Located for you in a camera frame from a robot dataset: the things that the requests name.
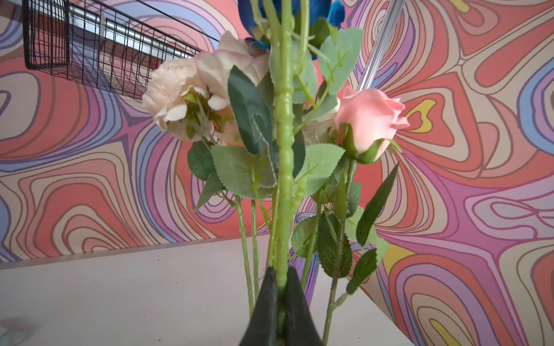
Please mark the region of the light pink rose stem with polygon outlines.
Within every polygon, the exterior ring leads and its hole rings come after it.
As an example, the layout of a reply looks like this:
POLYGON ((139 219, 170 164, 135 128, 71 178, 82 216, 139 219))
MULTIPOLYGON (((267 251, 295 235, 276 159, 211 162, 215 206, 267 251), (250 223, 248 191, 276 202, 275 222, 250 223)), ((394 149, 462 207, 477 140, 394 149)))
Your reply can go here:
POLYGON ((377 89, 349 90, 345 92, 336 115, 338 142, 346 150, 349 168, 347 175, 340 179, 337 198, 333 201, 332 214, 338 225, 331 221, 327 223, 328 236, 332 237, 333 243, 320 246, 321 257, 329 251, 334 252, 330 259, 332 281, 323 332, 324 345, 329 340, 333 312, 378 266, 378 248, 365 252, 356 265, 352 263, 353 252, 346 235, 346 224, 353 178, 359 164, 374 164, 393 142, 396 132, 408 126, 407 119, 400 115, 404 108, 399 99, 391 99, 377 89))

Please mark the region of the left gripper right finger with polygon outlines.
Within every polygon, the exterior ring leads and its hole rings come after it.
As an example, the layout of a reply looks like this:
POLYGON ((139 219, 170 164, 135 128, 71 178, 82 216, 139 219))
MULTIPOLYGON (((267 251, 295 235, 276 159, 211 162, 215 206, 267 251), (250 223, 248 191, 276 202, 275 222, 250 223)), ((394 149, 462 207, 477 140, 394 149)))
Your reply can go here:
POLYGON ((285 345, 288 346, 323 345, 312 320, 302 284, 294 267, 289 267, 287 272, 284 340, 285 345))

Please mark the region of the cream rose stem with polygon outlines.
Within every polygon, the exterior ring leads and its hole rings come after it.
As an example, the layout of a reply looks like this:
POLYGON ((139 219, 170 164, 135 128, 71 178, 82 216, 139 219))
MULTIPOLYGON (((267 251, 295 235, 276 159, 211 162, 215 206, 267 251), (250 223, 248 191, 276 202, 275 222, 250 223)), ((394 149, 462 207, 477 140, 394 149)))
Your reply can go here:
POLYGON ((274 191, 272 140, 261 134, 269 59, 225 33, 215 51, 166 61, 151 75, 143 105, 161 131, 190 143, 188 168, 204 183, 198 208, 219 196, 242 213, 243 200, 255 206, 274 191))

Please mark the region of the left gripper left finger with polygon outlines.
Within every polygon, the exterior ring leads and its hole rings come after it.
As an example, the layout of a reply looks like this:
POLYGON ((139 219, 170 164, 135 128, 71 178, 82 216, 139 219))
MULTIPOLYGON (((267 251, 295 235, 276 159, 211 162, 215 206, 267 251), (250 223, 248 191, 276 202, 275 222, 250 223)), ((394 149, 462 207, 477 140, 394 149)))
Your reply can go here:
POLYGON ((278 286, 276 270, 265 271, 258 300, 248 328, 239 346, 274 346, 278 344, 278 286))

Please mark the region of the white rose stem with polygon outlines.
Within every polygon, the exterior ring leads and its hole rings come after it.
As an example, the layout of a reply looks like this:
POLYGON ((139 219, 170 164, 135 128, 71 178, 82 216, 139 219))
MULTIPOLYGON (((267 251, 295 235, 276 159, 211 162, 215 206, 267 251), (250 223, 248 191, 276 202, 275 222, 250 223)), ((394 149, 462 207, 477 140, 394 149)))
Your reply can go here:
MULTIPOLYGON (((330 128, 335 128, 335 117, 338 112, 340 101, 337 97, 332 97, 335 100, 334 107, 331 108, 326 114, 319 117, 317 120, 313 120, 307 123, 307 125, 302 129, 304 138, 307 139, 308 144, 323 144, 329 143, 329 132, 330 128)), ((306 256, 304 257, 305 263, 302 272, 302 288, 305 290, 307 283, 309 281, 312 259, 315 254, 315 245, 317 241, 317 226, 320 222, 321 208, 322 203, 317 200, 320 198, 319 195, 316 195, 315 198, 312 198, 316 205, 315 216, 308 218, 305 222, 307 230, 309 231, 307 238, 307 247, 306 247, 306 256)))

